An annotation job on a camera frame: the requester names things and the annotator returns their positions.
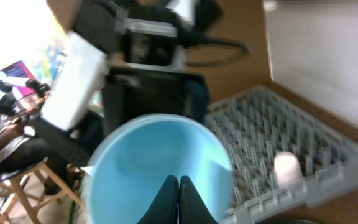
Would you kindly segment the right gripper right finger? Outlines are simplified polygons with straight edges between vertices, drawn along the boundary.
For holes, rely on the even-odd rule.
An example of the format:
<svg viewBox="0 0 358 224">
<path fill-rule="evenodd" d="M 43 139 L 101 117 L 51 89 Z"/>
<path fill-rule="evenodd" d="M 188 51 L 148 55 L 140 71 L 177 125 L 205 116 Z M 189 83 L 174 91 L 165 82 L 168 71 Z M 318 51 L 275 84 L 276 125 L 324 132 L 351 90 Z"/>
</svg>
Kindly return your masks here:
<svg viewBox="0 0 358 224">
<path fill-rule="evenodd" d="M 188 176 L 180 181 L 178 221 L 179 224 L 218 224 Z"/>
</svg>

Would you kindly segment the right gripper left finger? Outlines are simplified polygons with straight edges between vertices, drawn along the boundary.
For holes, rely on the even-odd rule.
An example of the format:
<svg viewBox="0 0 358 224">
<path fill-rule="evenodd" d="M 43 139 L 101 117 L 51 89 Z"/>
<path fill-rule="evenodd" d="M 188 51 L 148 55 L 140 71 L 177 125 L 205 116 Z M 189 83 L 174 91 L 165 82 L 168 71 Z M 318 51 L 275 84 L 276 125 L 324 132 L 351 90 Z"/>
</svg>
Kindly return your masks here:
<svg viewBox="0 0 358 224">
<path fill-rule="evenodd" d="M 179 183 L 169 175 L 137 224 L 177 224 Z"/>
</svg>

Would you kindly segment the blue plastic cup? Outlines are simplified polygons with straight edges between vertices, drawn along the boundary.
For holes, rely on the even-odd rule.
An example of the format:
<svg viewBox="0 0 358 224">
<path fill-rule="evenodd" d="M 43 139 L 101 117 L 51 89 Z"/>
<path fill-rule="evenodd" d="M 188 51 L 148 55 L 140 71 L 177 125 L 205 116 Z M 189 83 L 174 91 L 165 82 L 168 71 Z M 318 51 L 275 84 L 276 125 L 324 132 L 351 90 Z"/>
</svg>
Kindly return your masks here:
<svg viewBox="0 0 358 224">
<path fill-rule="evenodd" d="M 137 223 L 169 175 L 188 176 L 217 222 L 231 204 L 234 178 L 223 144 L 184 116 L 148 114 L 128 121 L 102 141 L 88 165 L 90 223 Z"/>
</svg>

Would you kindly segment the pink plastic cup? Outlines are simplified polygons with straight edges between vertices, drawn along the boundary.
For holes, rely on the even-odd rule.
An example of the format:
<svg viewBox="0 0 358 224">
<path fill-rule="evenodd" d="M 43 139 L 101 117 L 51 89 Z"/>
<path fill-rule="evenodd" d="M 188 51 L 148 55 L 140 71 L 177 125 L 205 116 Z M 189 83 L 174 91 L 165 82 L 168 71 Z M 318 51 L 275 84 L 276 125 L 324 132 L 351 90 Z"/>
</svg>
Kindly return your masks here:
<svg viewBox="0 0 358 224">
<path fill-rule="evenodd" d="M 279 152 L 273 160 L 275 180 L 281 189 L 290 189 L 303 180 L 301 165 L 291 152 Z"/>
</svg>

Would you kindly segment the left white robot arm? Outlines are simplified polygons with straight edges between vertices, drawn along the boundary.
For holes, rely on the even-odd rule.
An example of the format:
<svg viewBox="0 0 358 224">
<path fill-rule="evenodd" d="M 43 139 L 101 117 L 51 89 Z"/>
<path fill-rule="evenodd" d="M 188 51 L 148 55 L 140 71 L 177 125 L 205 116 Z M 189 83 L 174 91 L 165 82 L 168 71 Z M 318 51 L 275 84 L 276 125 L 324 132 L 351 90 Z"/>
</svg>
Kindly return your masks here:
<svg viewBox="0 0 358 224">
<path fill-rule="evenodd" d="M 187 73 L 187 49 L 214 45 L 158 1 L 49 1 L 67 35 L 66 58 L 41 110 L 62 131 L 73 129 L 100 94 L 109 131 L 145 114 L 176 114 L 204 121 L 209 93 L 205 79 Z"/>
</svg>

